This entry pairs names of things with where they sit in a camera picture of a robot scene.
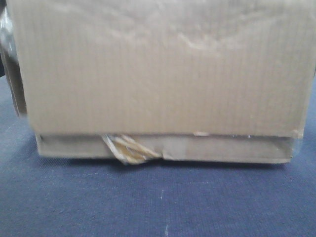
blue fabric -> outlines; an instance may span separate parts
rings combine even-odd
[[[47,159],[0,79],[0,236],[315,237],[316,83],[286,165]]]

clear tape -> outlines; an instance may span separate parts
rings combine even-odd
[[[126,135],[106,134],[101,137],[112,155],[126,165],[141,164],[158,158],[286,163],[299,153],[302,142],[301,139],[251,135],[136,135],[131,138]]]
[[[299,155],[303,146],[303,139],[295,139],[292,144],[292,157]]]
[[[0,18],[0,43],[8,55],[15,62],[18,62],[13,36],[13,26],[7,7],[4,8]]]

table surface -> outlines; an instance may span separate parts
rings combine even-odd
[[[315,119],[285,165],[42,158],[2,77],[0,236],[315,237]]]

cardboard box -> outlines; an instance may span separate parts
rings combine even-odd
[[[313,0],[7,3],[43,155],[109,155],[71,147],[89,139],[97,147],[112,134],[117,148],[113,134],[129,134],[165,158],[285,162],[303,136],[316,62]],[[75,142],[63,152],[43,142],[56,138]],[[269,152],[279,145],[257,146],[284,139],[282,157]]]

box side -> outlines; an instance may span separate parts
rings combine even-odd
[[[314,0],[8,3],[38,134],[303,134]]]
[[[293,139],[276,137],[135,135],[167,160],[246,163],[290,162]],[[39,154],[63,158],[115,158],[101,136],[37,136]]]

